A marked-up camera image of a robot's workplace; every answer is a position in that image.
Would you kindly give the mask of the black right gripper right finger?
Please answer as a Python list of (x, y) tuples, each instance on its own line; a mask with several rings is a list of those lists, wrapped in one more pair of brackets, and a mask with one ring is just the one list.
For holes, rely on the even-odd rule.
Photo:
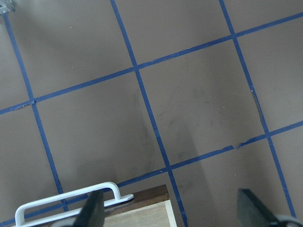
[(237, 220), (241, 227), (301, 227), (303, 223), (287, 215), (275, 215), (250, 190), (237, 192)]

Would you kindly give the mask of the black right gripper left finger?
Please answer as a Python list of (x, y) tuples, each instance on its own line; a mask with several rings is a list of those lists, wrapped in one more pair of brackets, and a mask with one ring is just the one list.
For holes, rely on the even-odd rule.
[(104, 195), (102, 190), (93, 191), (82, 207), (74, 227), (102, 227), (105, 222)]

